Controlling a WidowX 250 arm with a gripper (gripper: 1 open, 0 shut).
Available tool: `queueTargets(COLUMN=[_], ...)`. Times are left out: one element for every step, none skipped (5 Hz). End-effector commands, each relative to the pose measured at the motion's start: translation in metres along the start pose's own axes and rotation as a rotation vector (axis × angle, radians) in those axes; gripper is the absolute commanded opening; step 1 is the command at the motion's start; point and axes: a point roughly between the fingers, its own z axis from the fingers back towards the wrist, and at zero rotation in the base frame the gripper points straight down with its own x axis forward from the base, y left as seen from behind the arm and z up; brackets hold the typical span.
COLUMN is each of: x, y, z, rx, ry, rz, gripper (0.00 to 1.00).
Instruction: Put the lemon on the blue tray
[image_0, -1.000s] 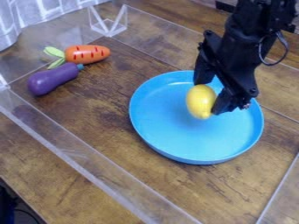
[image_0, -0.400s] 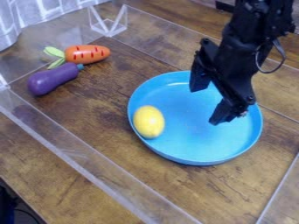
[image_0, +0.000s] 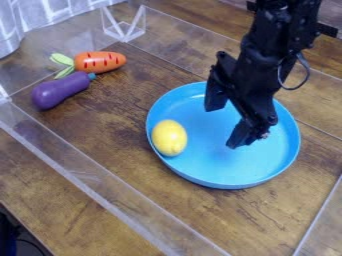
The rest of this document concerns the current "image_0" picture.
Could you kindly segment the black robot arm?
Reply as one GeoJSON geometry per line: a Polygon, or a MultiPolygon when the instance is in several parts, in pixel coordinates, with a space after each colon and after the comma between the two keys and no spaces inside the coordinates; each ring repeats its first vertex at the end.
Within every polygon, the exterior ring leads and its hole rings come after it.
{"type": "Polygon", "coordinates": [[[231,103],[240,121],[225,145],[235,149],[268,136],[277,123],[273,94],[284,87],[295,64],[307,60],[317,31],[320,0],[256,0],[248,33],[236,58],[216,53],[205,85],[204,109],[216,111],[231,103]]]}

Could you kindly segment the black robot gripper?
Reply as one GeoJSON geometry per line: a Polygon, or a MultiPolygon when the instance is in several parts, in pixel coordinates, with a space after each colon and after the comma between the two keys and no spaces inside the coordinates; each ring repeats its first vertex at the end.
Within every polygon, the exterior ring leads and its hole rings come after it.
{"type": "Polygon", "coordinates": [[[269,126],[277,123],[272,103],[280,88],[296,90],[309,77],[308,63],[300,52],[283,58],[263,56],[251,46],[244,45],[237,59],[224,51],[216,52],[216,63],[211,66],[205,85],[204,109],[216,111],[231,101],[241,120],[236,124],[225,145],[231,149],[251,145],[268,136],[269,126]],[[305,77],[295,87],[285,87],[284,81],[299,62],[305,77]]]}

